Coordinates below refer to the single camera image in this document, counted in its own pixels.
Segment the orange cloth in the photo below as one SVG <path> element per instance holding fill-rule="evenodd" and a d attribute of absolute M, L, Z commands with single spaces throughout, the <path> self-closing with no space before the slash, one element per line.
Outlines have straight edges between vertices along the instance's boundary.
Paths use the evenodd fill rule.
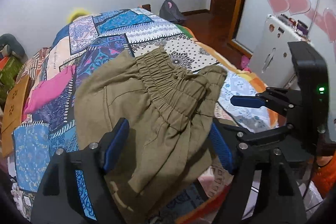
<path fill-rule="evenodd" d="M 317 170 L 312 180 L 322 198 L 325 198 L 336 181 L 336 153 L 327 165 Z"/>

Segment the baseboard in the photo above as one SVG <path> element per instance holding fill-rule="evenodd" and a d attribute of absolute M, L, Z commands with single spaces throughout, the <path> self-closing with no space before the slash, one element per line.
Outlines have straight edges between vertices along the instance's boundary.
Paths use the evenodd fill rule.
<path fill-rule="evenodd" d="M 194 11 L 183 12 L 182 15 L 191 16 L 191 15 L 203 14 L 203 13 L 209 13 L 209 12 L 210 12 L 209 10 L 203 9 L 203 10 L 194 10 Z"/>
<path fill-rule="evenodd" d="M 247 56 L 248 58 L 252 57 L 252 52 L 250 52 L 248 49 L 240 45 L 235 39 L 229 40 L 227 43 L 230 46 L 234 47 L 239 52 L 241 52 L 243 55 Z"/>

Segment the bed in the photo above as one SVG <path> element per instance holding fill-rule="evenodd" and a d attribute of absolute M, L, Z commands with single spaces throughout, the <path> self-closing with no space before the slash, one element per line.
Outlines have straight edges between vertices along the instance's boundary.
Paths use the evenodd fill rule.
<path fill-rule="evenodd" d="M 24 117 L 25 120 L 13 134 L 15 150 L 8 158 L 9 173 L 14 182 L 12 194 L 17 208 L 27 219 L 30 219 L 34 196 L 50 157 L 60 147 L 66 151 L 78 150 L 73 114 L 76 88 L 96 68 L 116 58 L 122 51 L 128 51 L 136 57 L 159 46 L 164 47 L 173 64 L 186 67 L 194 73 L 213 64 L 227 70 L 228 75 L 214 109 L 216 117 L 232 120 L 253 132 L 278 126 L 277 114 L 265 107 L 251 109 L 231 105 L 230 98 L 233 95 L 253 96 L 263 92 L 265 84 L 255 74 L 238 70 L 212 48 L 197 41 L 191 30 L 142 8 L 77 18 L 57 33 L 50 48 L 41 49 L 24 65 L 17 79 L 19 81 L 26 74 L 33 79 L 30 97 L 41 81 L 53 78 L 68 65 L 77 66 L 75 76 L 62 94 Z M 32 132 L 38 134 L 31 138 L 21 137 Z M 37 152 L 29 150 L 33 140 L 38 144 Z M 222 185 L 230 183 L 223 179 L 225 175 L 221 176 Z M 87 217 L 94 219 L 83 173 L 76 171 L 76 177 L 84 212 Z M 166 219 L 173 221 L 214 195 L 209 191 L 206 196 L 200 197 L 197 187 L 191 185 L 178 195 L 162 211 L 161 216 L 165 215 Z"/>

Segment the wooden floor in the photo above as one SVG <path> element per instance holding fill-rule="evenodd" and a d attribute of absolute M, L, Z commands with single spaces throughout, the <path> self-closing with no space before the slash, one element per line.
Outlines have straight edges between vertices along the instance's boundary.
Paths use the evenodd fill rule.
<path fill-rule="evenodd" d="M 183 26 L 189 28 L 198 41 L 212 47 L 228 59 L 236 68 L 240 68 L 242 54 L 227 44 L 227 36 L 231 22 L 220 16 L 202 13 L 187 16 Z"/>

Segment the blue gripper pad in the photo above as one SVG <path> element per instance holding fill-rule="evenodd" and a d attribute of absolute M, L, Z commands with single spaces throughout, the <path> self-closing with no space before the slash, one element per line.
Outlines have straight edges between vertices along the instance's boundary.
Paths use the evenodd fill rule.
<path fill-rule="evenodd" d="M 223 168 L 227 170 L 230 174 L 232 174 L 234 166 L 231 150 L 225 143 L 222 134 L 220 133 L 214 122 L 212 122 L 211 124 L 208 138 L 211 140 L 212 146 L 216 154 L 218 155 L 219 161 L 222 164 Z"/>
<path fill-rule="evenodd" d="M 259 107 L 265 106 L 265 102 L 255 96 L 234 95 L 231 97 L 230 102 L 234 106 L 243 106 L 243 107 L 251 107 L 251 108 L 259 108 Z"/>
<path fill-rule="evenodd" d="M 113 170 L 115 167 L 120 153 L 124 147 L 125 141 L 128 138 L 128 120 L 124 118 L 122 120 L 120 119 L 112 133 L 114 133 L 115 136 L 105 151 L 105 163 L 103 169 L 106 173 Z"/>

